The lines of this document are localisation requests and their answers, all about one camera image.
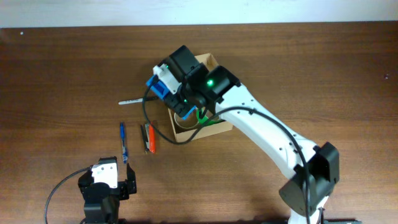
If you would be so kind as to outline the blue ballpoint pen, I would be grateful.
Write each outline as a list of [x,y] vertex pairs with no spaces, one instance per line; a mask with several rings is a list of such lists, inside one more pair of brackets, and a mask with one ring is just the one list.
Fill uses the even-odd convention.
[[128,156],[128,150],[127,150],[127,146],[126,146],[125,125],[123,122],[120,123],[120,137],[121,137],[121,144],[122,144],[123,163],[127,164],[129,156]]

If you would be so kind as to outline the clear packing tape roll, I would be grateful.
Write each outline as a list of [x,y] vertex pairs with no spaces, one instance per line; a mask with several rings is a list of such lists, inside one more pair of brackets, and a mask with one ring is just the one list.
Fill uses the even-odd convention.
[[174,114],[175,124],[184,130],[195,129],[199,125],[197,111],[194,110],[186,118],[181,118],[177,113]]

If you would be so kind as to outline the white black-capped marker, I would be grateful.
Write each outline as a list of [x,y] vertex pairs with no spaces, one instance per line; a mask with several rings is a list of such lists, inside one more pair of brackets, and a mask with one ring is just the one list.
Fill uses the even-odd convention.
[[[158,96],[148,96],[145,98],[146,101],[153,101],[153,100],[158,100]],[[143,98],[136,98],[136,99],[131,99],[131,100],[124,100],[124,101],[119,101],[118,105],[129,105],[129,104],[135,104],[135,103],[142,103]]]

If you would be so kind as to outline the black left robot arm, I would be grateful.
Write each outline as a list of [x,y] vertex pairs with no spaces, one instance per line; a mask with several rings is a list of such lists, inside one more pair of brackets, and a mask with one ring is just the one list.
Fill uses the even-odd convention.
[[137,192],[136,175],[131,166],[126,166],[127,179],[118,180],[117,157],[102,157],[97,164],[78,179],[78,187],[85,201],[84,223],[126,224],[119,217],[120,201],[128,200]]

